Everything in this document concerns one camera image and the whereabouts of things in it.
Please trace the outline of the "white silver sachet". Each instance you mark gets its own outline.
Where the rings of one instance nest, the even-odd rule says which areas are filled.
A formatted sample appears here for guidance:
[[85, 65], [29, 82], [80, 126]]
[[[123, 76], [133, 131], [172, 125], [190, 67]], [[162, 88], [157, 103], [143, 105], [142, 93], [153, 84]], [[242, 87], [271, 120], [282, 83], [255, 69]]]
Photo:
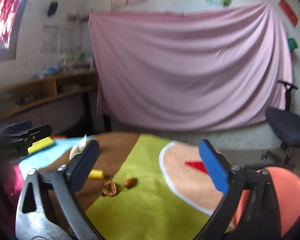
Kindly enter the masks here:
[[71, 161], [76, 155], [81, 154], [87, 145], [87, 136], [85, 135], [80, 142], [75, 144], [70, 150], [69, 161]]

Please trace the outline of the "yellow cylinder cap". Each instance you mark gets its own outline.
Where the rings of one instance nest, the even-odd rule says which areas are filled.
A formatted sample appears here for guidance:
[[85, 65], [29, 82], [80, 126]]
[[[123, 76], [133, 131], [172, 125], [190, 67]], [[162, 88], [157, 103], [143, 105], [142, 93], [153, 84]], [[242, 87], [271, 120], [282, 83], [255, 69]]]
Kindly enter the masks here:
[[103, 180], [104, 176], [105, 176], [104, 171], [97, 170], [97, 169], [91, 170], [90, 173], [88, 174], [88, 178], [93, 180]]

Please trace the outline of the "brown dried fruit peel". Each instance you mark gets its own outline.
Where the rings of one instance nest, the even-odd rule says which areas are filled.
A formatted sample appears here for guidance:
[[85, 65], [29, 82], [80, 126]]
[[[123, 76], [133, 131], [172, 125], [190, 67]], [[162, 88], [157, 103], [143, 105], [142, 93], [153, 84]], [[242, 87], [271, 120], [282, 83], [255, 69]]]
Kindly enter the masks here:
[[106, 181], [101, 191], [101, 195], [107, 197], [113, 197], [116, 194], [117, 194], [117, 184], [112, 180]]

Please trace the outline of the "yellow book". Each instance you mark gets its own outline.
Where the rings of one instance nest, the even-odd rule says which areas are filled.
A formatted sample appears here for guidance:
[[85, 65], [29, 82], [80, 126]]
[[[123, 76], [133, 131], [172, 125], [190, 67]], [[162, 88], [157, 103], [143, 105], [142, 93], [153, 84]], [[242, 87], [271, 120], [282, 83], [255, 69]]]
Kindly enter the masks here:
[[31, 147], [28, 148], [28, 154], [34, 154], [47, 149], [55, 144], [51, 137], [44, 138], [37, 142], [34, 142]]

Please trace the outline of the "wooden shelf desk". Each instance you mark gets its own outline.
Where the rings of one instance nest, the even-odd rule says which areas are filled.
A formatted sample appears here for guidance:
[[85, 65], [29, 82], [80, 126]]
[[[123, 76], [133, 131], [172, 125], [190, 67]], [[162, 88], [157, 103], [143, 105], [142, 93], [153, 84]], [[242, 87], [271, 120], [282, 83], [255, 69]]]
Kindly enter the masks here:
[[55, 100], [95, 91], [97, 87], [97, 72], [53, 75], [16, 83], [2, 91], [6, 99], [0, 116], [14, 116]]

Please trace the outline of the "colourful striped blanket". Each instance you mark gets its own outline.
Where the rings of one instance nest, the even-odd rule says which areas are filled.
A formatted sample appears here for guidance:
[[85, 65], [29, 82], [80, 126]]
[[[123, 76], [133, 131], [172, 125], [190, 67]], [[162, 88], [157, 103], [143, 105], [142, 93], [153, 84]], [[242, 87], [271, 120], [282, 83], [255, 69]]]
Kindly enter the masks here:
[[198, 147], [142, 134], [85, 213], [105, 239], [193, 239], [222, 197]]

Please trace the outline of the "black office chair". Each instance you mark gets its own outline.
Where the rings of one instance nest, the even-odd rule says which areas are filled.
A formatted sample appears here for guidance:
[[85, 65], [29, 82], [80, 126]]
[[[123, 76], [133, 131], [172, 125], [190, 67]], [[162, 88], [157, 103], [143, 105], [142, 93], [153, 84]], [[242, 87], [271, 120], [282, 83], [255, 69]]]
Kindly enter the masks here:
[[285, 110], [268, 107], [266, 109], [266, 120], [271, 129], [282, 141], [280, 148], [285, 151], [289, 148], [289, 153], [281, 164], [275, 166], [288, 166], [294, 148], [300, 148], [300, 116], [290, 111], [291, 95], [293, 89], [298, 89], [294, 84], [283, 80], [278, 83], [285, 87], [286, 106]]

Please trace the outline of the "pink hanging sheet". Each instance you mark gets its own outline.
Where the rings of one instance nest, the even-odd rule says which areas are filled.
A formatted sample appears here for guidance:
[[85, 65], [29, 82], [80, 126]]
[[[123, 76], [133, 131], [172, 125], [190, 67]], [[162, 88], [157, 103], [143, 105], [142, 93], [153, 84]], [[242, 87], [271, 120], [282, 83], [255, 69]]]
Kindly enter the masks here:
[[270, 3], [199, 13], [95, 11], [89, 29], [97, 111], [164, 131], [222, 131], [285, 107], [293, 67]]

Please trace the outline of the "red window curtain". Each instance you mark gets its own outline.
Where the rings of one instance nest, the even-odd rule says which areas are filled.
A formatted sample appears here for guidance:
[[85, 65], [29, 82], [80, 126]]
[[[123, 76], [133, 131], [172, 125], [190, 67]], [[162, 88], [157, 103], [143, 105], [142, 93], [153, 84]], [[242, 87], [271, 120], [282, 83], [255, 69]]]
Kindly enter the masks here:
[[8, 49], [12, 27], [21, 0], [0, 0], [0, 51]]

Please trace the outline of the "black hanging cap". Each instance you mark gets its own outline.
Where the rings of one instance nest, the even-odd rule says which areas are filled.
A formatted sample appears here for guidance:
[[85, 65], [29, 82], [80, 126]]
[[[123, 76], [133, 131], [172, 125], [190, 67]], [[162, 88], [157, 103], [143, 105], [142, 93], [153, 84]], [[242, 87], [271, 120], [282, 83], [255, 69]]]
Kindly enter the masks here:
[[47, 11], [47, 17], [52, 17], [58, 8], [58, 2], [57, 1], [52, 1], [49, 5], [49, 9]]

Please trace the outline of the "wall calendar sheets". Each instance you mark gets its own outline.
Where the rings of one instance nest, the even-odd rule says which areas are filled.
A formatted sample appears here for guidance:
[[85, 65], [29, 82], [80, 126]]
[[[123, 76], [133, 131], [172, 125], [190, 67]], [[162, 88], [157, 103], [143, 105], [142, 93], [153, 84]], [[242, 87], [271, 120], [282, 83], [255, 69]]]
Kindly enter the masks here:
[[64, 54], [74, 51], [75, 36], [70, 28], [44, 24], [40, 38], [40, 53]]

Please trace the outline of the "red paper wall decoration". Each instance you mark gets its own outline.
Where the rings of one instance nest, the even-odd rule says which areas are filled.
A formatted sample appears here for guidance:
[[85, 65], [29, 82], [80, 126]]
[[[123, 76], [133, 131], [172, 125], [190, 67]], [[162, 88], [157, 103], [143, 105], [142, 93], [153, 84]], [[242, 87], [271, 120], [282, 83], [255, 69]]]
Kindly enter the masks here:
[[295, 11], [290, 6], [290, 4], [286, 0], [280, 0], [278, 2], [278, 6], [283, 11], [283, 13], [287, 16], [291, 25], [295, 28], [298, 24], [299, 18], [295, 13]]

